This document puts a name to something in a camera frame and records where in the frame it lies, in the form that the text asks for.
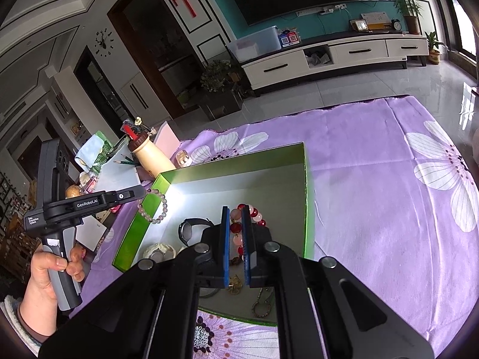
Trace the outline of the person's left hand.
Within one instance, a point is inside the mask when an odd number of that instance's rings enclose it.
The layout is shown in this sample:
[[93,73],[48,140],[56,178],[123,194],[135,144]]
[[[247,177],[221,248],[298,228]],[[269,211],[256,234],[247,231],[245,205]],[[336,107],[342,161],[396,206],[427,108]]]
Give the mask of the person's left hand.
[[50,336],[57,329],[58,299],[49,278],[49,270],[66,272],[74,281],[81,282],[85,277],[85,254],[86,249],[75,244],[69,260],[43,251],[42,245],[32,255],[31,276],[19,305],[19,315],[35,335]]

